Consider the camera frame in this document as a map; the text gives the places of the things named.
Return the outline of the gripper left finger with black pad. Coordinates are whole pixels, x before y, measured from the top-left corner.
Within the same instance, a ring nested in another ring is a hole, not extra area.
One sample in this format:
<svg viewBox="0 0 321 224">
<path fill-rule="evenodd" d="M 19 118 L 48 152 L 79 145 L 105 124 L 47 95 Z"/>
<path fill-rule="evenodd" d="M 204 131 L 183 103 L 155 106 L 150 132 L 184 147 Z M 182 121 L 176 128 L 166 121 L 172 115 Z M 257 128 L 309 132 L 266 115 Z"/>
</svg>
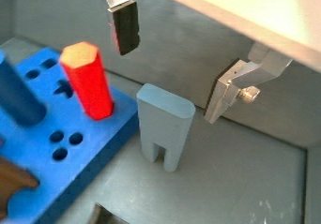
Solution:
<svg viewBox="0 0 321 224">
<path fill-rule="evenodd" d="M 120 55 L 130 53 L 140 42 L 138 6 L 134 0 L 104 0 L 112 16 L 115 43 Z"/>
</svg>

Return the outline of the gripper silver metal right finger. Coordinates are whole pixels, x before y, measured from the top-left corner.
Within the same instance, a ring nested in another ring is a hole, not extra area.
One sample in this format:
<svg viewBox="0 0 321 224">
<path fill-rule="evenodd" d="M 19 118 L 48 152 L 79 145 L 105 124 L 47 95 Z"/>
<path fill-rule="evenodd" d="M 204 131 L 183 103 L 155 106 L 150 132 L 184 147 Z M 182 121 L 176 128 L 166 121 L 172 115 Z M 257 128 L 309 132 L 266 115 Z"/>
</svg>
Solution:
<svg viewBox="0 0 321 224">
<path fill-rule="evenodd" d="M 204 119 L 212 124 L 238 99 L 253 103 L 261 92 L 257 85 L 275 79 L 290 63 L 291 59 L 285 54 L 255 42 L 249 62 L 237 60 L 217 78 Z"/>
</svg>

